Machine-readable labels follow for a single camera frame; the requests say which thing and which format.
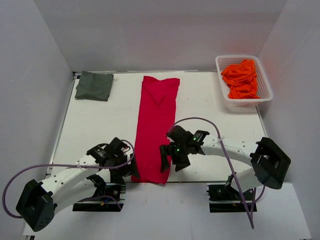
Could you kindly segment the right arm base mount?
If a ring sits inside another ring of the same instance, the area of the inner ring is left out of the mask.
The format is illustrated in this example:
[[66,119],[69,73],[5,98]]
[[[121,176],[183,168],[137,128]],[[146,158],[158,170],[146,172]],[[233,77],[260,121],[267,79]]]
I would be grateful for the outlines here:
[[210,213],[244,213],[245,206],[237,190],[224,184],[207,186]]

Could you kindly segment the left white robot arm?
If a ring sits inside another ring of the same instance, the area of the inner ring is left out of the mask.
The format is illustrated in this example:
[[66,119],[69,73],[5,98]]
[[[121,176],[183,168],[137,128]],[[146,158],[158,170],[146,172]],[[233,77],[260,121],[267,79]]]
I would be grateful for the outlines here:
[[114,189],[107,186],[103,173],[128,170],[135,155],[133,145],[115,137],[89,149],[76,164],[65,164],[64,170],[41,181],[30,180],[21,193],[16,211],[32,229],[39,232],[63,209],[87,201],[118,202]]

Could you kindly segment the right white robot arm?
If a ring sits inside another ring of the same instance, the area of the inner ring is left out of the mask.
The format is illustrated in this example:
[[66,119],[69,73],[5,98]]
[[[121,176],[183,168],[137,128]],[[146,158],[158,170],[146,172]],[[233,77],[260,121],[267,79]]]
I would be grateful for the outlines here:
[[169,144],[159,148],[162,173],[169,169],[169,160],[176,172],[187,168],[191,164],[189,155],[229,157],[250,167],[239,173],[232,171],[223,186],[209,190],[211,201],[239,201],[244,192],[260,186],[279,190],[291,164],[291,159],[268,137],[257,142],[212,138],[208,131],[191,133],[179,125],[166,136]]

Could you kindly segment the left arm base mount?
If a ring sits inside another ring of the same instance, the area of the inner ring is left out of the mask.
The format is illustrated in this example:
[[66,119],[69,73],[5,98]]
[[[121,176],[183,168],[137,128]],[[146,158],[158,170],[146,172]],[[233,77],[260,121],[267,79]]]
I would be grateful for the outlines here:
[[94,199],[77,202],[73,205],[73,212],[118,213],[125,203],[126,186],[121,184],[107,184],[104,196],[95,193]]

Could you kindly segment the red t shirt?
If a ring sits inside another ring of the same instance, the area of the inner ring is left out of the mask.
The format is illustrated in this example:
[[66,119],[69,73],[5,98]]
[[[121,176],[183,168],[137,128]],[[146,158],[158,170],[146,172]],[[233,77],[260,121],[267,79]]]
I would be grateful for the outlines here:
[[160,146],[170,143],[166,134],[175,123],[179,86],[178,78],[143,77],[134,145],[139,177],[132,175],[133,182],[166,184],[168,181],[170,169],[161,172]]

